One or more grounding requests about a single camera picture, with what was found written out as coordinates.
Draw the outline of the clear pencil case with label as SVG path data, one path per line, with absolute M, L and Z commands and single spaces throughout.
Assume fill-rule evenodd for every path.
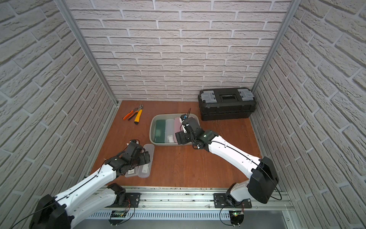
M 165 122 L 165 143 L 175 143 L 174 141 L 174 119 L 167 119 Z

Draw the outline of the clear rounded pencil case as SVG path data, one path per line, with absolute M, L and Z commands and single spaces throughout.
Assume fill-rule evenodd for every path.
M 150 163 L 139 166 L 139 168 L 137 170 L 137 176 L 140 178 L 147 178 L 150 176 L 155 146 L 153 144 L 145 144 L 144 148 L 149 153 Z

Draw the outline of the clear rectangular pencil case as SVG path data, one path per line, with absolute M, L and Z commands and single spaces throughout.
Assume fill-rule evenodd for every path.
M 135 177 L 138 176 L 138 168 L 134 168 L 132 170 L 129 170 L 126 174 L 125 177 L 129 178 L 129 177 Z

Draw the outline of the dark green pencil case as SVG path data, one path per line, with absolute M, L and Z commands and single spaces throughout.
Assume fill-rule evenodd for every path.
M 155 143 L 164 143 L 165 142 L 165 126 L 166 120 L 157 120 L 155 126 Z

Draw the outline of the pink pencil case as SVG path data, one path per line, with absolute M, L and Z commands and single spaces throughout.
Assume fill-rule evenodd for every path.
M 183 130 L 180 117 L 174 119 L 174 134 Z

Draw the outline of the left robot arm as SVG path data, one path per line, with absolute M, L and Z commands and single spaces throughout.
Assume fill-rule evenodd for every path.
M 132 202 L 126 190 L 114 182 L 128 171 L 150 163 L 148 150 L 131 140 L 120 153 L 103 162 L 101 167 L 73 187 L 54 197 L 42 197 L 32 215 L 31 229 L 72 229 L 105 207 L 127 210 Z

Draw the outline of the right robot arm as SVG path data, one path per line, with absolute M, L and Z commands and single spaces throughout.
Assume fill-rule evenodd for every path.
M 179 145 L 192 143 L 196 149 L 204 149 L 223 158 L 248 178 L 242 183 L 234 183 L 227 190 L 225 202 L 228 206 L 235 207 L 250 198 L 266 204 L 272 197 L 279 179 L 270 158 L 250 155 L 211 130 L 202 133 L 180 131 L 175 136 Z

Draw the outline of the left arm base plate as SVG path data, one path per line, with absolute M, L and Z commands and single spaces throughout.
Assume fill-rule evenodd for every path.
M 107 205 L 107 208 L 126 208 L 130 205 L 132 208 L 138 208 L 140 202 L 141 193 L 125 193 L 119 194 L 116 197 L 116 200 Z

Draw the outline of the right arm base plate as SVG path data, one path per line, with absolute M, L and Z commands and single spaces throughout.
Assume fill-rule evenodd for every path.
M 214 193 L 213 202 L 214 202 L 214 207 L 216 209 L 221 209 L 221 208 L 251 209 L 252 208 L 251 199 L 244 199 L 241 202 L 238 202 L 238 201 L 234 200 L 233 198 L 228 197 L 225 193 Z

